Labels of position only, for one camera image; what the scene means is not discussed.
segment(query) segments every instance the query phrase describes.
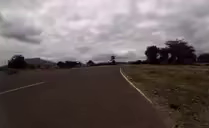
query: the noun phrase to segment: tree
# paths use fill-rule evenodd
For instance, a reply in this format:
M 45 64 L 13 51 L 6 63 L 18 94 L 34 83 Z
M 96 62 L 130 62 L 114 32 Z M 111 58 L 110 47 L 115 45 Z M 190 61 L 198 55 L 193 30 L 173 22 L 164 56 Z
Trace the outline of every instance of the tree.
M 62 61 L 59 61 L 59 62 L 57 63 L 57 66 L 58 66 L 59 68 L 64 68 L 64 67 L 65 67 L 65 63 L 62 62 Z
M 158 53 L 159 48 L 156 46 L 149 46 L 145 51 L 145 55 L 147 56 L 147 62 L 150 64 L 157 64 L 158 63 Z
M 209 63 L 209 53 L 201 54 L 197 60 L 200 63 Z
M 160 48 L 159 49 L 160 58 L 159 61 L 162 64 L 168 64 L 169 60 L 169 49 L 168 48 Z
M 11 60 L 8 61 L 8 68 L 23 69 L 26 68 L 27 63 L 22 55 L 14 55 Z
M 95 65 L 95 63 L 92 60 L 89 60 L 86 64 L 87 64 L 87 66 L 94 66 Z
M 195 49 L 183 40 L 167 41 L 170 58 L 169 63 L 190 64 L 196 61 Z
M 112 64 L 116 64 L 115 59 L 116 59 L 116 56 L 111 56 L 110 62 L 111 62 Z

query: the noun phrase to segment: treeline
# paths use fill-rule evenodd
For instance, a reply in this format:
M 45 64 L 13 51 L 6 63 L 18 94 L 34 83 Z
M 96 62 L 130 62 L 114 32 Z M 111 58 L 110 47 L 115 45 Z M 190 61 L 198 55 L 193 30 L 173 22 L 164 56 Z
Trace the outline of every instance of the treeline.
M 15 69 L 35 69 L 35 68 L 74 68 L 84 66 L 102 66 L 102 65 L 117 65 L 117 64 L 194 64 L 204 63 L 209 64 L 209 53 L 196 55 L 196 50 L 192 45 L 184 40 L 170 40 L 165 43 L 165 47 L 149 46 L 145 51 L 146 60 L 135 60 L 130 62 L 116 62 L 115 56 L 111 56 L 108 62 L 95 63 L 89 60 L 83 64 L 79 61 L 65 61 L 57 64 L 49 64 L 46 61 L 37 60 L 38 64 L 26 63 L 24 56 L 14 55 L 8 61 L 8 68 Z
M 81 67 L 82 63 L 78 61 L 65 61 L 65 62 L 58 62 L 57 66 L 59 68 L 74 68 L 74 67 Z
M 145 51 L 148 64 L 209 63 L 209 53 L 197 57 L 194 47 L 184 40 L 171 40 L 165 47 L 149 46 Z

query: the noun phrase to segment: roadside grass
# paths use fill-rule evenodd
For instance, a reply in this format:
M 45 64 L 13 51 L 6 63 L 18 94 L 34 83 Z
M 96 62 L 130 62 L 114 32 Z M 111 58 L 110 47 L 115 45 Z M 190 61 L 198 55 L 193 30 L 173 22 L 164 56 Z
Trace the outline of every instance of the roadside grass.
M 209 66 L 139 65 L 123 71 L 176 128 L 209 128 Z

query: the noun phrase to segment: gray cloud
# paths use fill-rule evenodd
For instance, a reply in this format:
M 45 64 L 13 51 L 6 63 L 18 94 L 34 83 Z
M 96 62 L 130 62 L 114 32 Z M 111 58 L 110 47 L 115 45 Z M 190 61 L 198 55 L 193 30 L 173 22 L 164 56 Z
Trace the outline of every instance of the gray cloud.
M 54 60 L 143 59 L 176 38 L 208 52 L 209 1 L 0 0 L 0 33 L 1 50 Z
M 21 19 L 6 21 L 1 31 L 1 35 L 25 43 L 39 44 L 41 30 L 36 28 L 32 23 Z

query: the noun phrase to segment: cloud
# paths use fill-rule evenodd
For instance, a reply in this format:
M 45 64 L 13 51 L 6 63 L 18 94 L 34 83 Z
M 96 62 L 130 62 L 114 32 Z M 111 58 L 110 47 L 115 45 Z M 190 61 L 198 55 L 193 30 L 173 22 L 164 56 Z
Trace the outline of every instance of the cloud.
M 1 31 L 1 35 L 6 38 L 16 39 L 25 43 L 39 44 L 42 30 L 32 23 L 21 19 L 6 21 Z
M 198 53 L 209 51 L 209 1 L 0 0 L 0 51 L 8 50 L 0 63 L 15 53 L 53 60 L 102 61 L 111 54 L 143 59 L 147 46 L 176 38 Z

